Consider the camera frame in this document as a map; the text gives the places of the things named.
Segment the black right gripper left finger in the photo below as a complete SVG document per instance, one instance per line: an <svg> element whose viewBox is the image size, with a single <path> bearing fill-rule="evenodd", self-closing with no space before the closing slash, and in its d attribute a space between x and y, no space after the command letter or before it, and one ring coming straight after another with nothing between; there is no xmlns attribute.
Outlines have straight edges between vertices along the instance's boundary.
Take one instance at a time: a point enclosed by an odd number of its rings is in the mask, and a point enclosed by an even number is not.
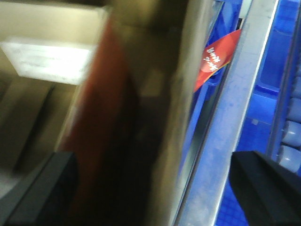
<svg viewBox="0 0 301 226"><path fill-rule="evenodd" d="M61 226L78 185L72 152L53 152L4 196L6 226Z"/></svg>

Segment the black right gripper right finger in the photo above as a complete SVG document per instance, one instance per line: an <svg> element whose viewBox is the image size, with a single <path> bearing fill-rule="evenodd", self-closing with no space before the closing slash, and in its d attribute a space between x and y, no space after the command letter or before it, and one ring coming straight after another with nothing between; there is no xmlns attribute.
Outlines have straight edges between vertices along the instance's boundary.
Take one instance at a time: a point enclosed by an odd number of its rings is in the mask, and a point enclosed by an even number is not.
<svg viewBox="0 0 301 226"><path fill-rule="evenodd" d="M229 181L250 226L301 224L301 178L266 155L233 152Z"/></svg>

